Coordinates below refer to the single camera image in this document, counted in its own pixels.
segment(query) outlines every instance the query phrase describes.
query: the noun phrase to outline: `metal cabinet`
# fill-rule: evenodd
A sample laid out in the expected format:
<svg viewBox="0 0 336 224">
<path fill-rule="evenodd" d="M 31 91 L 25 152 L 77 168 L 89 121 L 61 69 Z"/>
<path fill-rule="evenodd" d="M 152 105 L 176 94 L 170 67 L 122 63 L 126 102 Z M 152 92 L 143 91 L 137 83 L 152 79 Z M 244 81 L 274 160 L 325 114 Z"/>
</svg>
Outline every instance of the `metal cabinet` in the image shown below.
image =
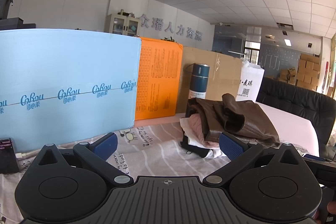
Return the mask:
<svg viewBox="0 0 336 224">
<path fill-rule="evenodd" d="M 138 18 L 111 14 L 106 17 L 104 32 L 133 37 L 139 35 L 140 24 Z"/>
</svg>

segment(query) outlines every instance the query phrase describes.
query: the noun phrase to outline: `blue thermos bottle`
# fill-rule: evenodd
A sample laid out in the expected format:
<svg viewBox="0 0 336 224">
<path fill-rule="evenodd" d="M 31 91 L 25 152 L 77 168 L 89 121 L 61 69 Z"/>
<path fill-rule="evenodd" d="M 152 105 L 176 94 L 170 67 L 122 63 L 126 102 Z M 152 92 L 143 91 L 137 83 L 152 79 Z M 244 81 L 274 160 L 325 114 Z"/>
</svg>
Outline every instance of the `blue thermos bottle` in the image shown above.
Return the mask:
<svg viewBox="0 0 336 224">
<path fill-rule="evenodd" d="M 194 63 L 188 99 L 205 98 L 209 79 L 209 71 L 209 65 Z"/>
</svg>

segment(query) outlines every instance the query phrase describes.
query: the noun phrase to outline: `qr code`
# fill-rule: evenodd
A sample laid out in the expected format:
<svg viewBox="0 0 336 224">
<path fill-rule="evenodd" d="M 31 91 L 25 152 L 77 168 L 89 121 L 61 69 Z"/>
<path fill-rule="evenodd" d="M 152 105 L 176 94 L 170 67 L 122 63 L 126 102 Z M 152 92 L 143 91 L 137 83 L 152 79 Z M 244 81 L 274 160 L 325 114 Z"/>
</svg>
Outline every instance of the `qr code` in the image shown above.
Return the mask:
<svg viewBox="0 0 336 224">
<path fill-rule="evenodd" d="M 243 95 L 248 95 L 249 94 L 249 89 L 243 89 Z"/>
</svg>

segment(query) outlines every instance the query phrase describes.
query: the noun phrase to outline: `brown leather jacket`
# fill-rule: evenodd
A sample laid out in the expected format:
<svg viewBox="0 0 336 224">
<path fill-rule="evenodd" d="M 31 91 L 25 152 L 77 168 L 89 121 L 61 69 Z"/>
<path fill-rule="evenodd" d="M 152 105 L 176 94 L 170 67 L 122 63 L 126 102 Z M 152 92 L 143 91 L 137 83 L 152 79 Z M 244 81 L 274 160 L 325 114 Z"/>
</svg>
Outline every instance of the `brown leather jacket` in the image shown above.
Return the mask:
<svg viewBox="0 0 336 224">
<path fill-rule="evenodd" d="M 278 147 L 279 135 L 265 112 L 251 100 L 236 102 L 226 93 L 222 101 L 200 98 L 188 100 L 186 117 L 199 113 L 202 131 L 206 141 L 218 142 L 219 136 L 226 131 L 241 141 L 256 141 L 264 147 Z"/>
</svg>

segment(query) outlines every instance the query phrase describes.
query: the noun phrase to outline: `human hand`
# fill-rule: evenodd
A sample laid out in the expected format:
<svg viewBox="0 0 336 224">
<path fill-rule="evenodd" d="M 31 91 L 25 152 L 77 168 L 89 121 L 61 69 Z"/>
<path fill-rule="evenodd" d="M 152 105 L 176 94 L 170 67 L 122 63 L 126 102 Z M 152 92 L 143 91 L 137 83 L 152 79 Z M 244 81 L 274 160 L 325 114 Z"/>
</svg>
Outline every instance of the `human hand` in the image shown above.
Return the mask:
<svg viewBox="0 0 336 224">
<path fill-rule="evenodd" d="M 336 215 L 336 201 L 330 201 L 327 205 L 327 210 L 330 214 Z M 319 211 L 316 211 L 313 219 L 317 222 L 317 224 L 322 224 L 319 218 Z"/>
</svg>

